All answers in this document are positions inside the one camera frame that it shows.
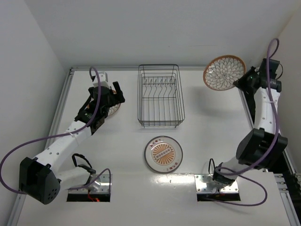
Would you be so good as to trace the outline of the brown floral pattern plate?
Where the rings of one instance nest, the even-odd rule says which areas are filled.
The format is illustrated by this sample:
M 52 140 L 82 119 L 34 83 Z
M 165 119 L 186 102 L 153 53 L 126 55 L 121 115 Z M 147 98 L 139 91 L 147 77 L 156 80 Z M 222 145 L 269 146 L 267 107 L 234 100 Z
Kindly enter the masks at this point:
M 205 85 L 215 91 L 234 88 L 234 82 L 246 73 L 244 61 L 234 55 L 223 55 L 212 60 L 203 72 Z

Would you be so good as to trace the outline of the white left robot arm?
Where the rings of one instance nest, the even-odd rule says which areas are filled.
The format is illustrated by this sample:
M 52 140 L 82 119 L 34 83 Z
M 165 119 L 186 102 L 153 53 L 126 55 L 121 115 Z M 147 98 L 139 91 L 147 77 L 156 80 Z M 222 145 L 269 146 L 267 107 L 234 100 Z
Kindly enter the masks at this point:
M 92 136 L 104 123 L 109 109 L 125 102 L 119 83 L 113 88 L 106 82 L 100 87 L 90 87 L 90 97 L 80 109 L 75 120 L 66 130 L 65 136 L 58 138 L 46 150 L 34 158 L 26 157 L 20 163 L 19 190 L 47 205 L 61 190 L 80 189 L 88 186 L 96 171 L 84 164 L 72 170 L 59 169 L 64 161 L 84 140 Z

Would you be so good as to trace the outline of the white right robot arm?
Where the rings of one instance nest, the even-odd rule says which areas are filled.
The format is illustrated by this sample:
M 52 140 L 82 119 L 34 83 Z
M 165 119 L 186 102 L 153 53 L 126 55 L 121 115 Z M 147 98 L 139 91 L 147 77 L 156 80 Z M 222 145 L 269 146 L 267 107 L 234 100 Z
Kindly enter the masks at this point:
M 255 103 L 253 129 L 239 143 L 235 157 L 214 170 L 212 181 L 217 189 L 232 185 L 249 170 L 271 168 L 288 144 L 279 132 L 277 115 L 282 83 L 252 67 L 234 85 Z

